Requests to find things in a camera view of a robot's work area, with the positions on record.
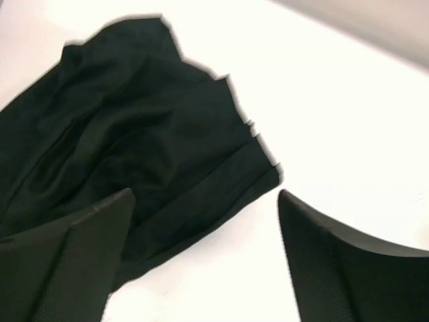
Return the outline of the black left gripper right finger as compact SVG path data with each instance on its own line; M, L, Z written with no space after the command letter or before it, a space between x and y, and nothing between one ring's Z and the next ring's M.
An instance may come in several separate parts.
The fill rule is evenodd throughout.
M428 251L363 233L286 190L278 213L301 321L428 320Z

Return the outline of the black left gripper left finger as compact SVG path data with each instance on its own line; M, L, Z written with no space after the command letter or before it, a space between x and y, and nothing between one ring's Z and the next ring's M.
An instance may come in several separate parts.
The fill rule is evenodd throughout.
M1 239L1 320L100 321L134 205L123 189Z

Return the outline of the black pleated skirt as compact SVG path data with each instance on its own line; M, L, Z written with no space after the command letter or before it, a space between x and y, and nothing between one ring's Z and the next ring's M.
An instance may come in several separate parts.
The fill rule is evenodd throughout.
M227 78L183 61L158 16L124 19L65 46L1 112L2 236L131 189L115 288L279 182Z

